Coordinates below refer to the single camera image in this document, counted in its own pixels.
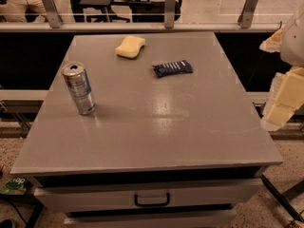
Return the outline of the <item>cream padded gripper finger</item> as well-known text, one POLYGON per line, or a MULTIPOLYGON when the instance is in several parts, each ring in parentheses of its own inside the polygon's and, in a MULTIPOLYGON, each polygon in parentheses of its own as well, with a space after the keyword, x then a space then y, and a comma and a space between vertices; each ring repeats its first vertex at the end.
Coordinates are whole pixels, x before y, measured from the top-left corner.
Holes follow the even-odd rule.
POLYGON ((266 52, 280 52, 281 48, 281 36, 283 33, 283 28, 278 29, 273 35, 268 39, 263 41, 259 48, 266 52))
POLYGON ((293 66, 286 73, 277 73, 272 80, 269 99, 263 109, 261 126, 277 131, 304 105, 304 68, 293 66))

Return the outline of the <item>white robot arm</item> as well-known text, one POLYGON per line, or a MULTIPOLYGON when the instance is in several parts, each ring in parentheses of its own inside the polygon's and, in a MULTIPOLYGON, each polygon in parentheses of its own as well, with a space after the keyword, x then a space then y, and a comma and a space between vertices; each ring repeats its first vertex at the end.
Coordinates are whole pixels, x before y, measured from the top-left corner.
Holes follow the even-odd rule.
POLYGON ((259 48, 278 52, 280 59, 292 66, 286 73, 275 75, 262 113, 261 126, 277 131, 304 105, 304 4, 259 48))

